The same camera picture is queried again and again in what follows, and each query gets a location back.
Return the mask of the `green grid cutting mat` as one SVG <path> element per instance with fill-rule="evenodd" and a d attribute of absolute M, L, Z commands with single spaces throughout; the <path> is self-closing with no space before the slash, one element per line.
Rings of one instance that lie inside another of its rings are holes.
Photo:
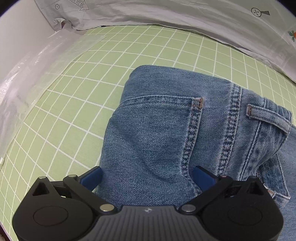
<path fill-rule="evenodd" d="M 123 87 L 140 65 L 170 66 L 233 81 L 295 112 L 295 84 L 232 47 L 160 26 L 96 28 L 101 40 L 74 59 L 37 101 L 1 169 L 1 223 L 12 240 L 13 214 L 37 177 L 61 180 L 98 165 L 103 136 Z"/>

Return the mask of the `blue denim jeans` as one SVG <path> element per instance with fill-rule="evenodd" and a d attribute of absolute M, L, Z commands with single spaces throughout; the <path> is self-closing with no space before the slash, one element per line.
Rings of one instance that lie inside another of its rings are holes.
<path fill-rule="evenodd" d="M 295 240 L 292 113 L 251 90 L 197 72 L 139 66 L 105 131 L 95 194 L 116 207 L 181 206 L 201 193 L 193 170 L 256 176 Z"/>

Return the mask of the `clear plastic zipper bag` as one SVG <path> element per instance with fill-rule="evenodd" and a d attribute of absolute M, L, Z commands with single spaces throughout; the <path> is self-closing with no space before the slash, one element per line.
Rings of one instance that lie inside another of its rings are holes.
<path fill-rule="evenodd" d="M 1 81 L 1 164 L 43 93 L 73 60 L 104 38 L 105 34 L 63 28 L 30 51 Z"/>

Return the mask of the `white carrot print sheet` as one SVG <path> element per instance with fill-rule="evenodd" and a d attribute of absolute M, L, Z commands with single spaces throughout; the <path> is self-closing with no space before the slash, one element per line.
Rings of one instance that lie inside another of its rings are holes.
<path fill-rule="evenodd" d="M 279 1 L 36 1 L 54 30 L 162 25 L 197 31 L 295 80 L 295 15 Z"/>

